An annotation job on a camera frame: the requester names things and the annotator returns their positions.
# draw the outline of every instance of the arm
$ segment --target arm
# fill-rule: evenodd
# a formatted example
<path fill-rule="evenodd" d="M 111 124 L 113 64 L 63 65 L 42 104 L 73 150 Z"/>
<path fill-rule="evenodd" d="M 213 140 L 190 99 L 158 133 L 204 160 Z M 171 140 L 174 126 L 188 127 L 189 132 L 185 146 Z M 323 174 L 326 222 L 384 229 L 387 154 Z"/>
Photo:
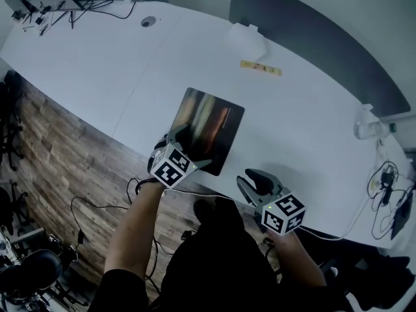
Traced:
<path fill-rule="evenodd" d="M 274 242 L 274 249 L 284 277 L 291 283 L 304 287 L 326 286 L 324 274 L 305 251 L 293 231 L 285 236 L 279 236 L 270 230 L 268 234 Z"/>
<path fill-rule="evenodd" d="M 104 271 L 128 270 L 145 280 L 164 186 L 145 183 L 112 236 Z"/>

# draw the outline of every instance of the white table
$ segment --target white table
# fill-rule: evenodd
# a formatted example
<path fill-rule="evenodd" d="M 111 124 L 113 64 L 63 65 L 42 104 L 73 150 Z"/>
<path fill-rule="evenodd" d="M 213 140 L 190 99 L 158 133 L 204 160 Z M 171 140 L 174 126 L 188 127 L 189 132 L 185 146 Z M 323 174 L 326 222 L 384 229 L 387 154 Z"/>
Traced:
<path fill-rule="evenodd" d="M 129 8 L 115 3 L 103 10 L 126 15 Z M 150 15 L 156 24 L 141 27 L 140 20 Z M 390 235 L 381 240 L 371 235 L 375 214 L 366 187 L 382 160 L 376 163 L 373 140 L 353 134 L 361 103 L 318 68 L 268 40 L 268 54 L 259 62 L 281 68 L 283 76 L 241 68 L 241 58 L 225 39 L 231 26 L 164 3 L 138 3 L 127 20 L 86 13 L 74 30 L 64 20 L 41 38 L 17 26 L 1 56 L 69 111 L 144 155 L 169 130 L 188 87 L 241 105 L 246 111 L 220 176 L 196 172 L 191 179 L 245 202 L 236 176 L 246 168 L 265 170 L 307 205 L 305 226 L 342 236 L 364 206 L 346 238 L 384 248 L 404 245 L 415 211 L 393 242 Z M 392 136 L 386 148 L 401 174 L 414 175 Z M 400 177 L 395 188 L 410 185 Z M 399 197 L 393 194 L 393 205 Z"/>

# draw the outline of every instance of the wooden floor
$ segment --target wooden floor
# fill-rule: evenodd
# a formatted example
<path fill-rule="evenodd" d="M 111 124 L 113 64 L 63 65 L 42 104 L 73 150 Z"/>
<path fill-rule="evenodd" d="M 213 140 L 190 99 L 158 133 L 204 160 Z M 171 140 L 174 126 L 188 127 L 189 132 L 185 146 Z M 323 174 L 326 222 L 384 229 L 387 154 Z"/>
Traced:
<path fill-rule="evenodd" d="M 39 226 L 65 244 L 76 244 L 78 227 L 70 212 L 71 199 L 82 196 L 100 206 L 128 207 L 127 182 L 132 177 L 147 177 L 147 158 L 94 129 L 28 82 L 23 82 L 22 90 L 25 95 L 20 103 L 23 131 L 19 147 L 25 158 L 16 160 L 17 172 L 8 169 L 4 158 L 2 176 L 15 179 L 19 190 L 29 193 L 27 207 Z M 131 195 L 134 195 L 134 185 L 129 189 Z M 210 192 L 189 182 L 180 188 Z M 180 237 L 185 230 L 198 229 L 199 222 L 192 211 L 193 201 L 197 199 L 172 191 L 162 197 L 155 238 L 168 252 L 181 244 Z M 252 209 L 238 206 L 246 230 L 264 253 L 267 247 L 261 244 L 263 236 L 252 220 Z M 72 267 L 92 283 L 99 284 L 111 235 L 125 211 L 95 209 L 79 201 L 74 202 L 73 210 L 86 239 L 79 246 L 79 262 Z M 159 287 L 169 260 L 170 256 L 159 249 L 153 275 Z M 276 262 L 272 253 L 270 260 Z M 149 269 L 153 262 L 154 248 Z M 150 283 L 146 287 L 149 299 L 156 298 L 157 293 Z"/>

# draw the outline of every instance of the person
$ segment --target person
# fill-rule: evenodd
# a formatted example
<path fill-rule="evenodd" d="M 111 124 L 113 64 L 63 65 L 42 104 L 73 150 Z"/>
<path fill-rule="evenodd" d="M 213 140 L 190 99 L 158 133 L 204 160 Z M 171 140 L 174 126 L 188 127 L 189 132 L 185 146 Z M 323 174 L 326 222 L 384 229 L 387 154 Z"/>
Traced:
<path fill-rule="evenodd" d="M 164 191 L 144 183 L 111 239 L 105 273 L 89 311 L 144 311 L 155 220 Z M 175 251 L 166 269 L 158 311 L 253 309 L 254 311 L 338 311 L 343 295 L 326 286 L 320 268 L 295 233 L 269 232 L 282 272 L 276 274 L 244 230 L 231 200 L 217 198 L 214 209 L 199 200 L 201 226 Z"/>

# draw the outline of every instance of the black shirt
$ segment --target black shirt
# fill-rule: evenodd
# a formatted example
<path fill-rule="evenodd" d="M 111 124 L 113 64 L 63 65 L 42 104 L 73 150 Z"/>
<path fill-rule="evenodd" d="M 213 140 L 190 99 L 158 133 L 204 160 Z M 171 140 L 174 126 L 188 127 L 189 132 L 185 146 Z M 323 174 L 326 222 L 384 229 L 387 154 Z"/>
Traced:
<path fill-rule="evenodd" d="M 340 309 L 342 295 L 328 287 L 277 284 L 238 212 L 232 221 L 226 214 L 201 225 L 177 249 L 162 282 L 159 311 Z M 104 274 L 89 311 L 143 311 L 147 306 L 144 282 L 126 270 L 111 270 Z"/>

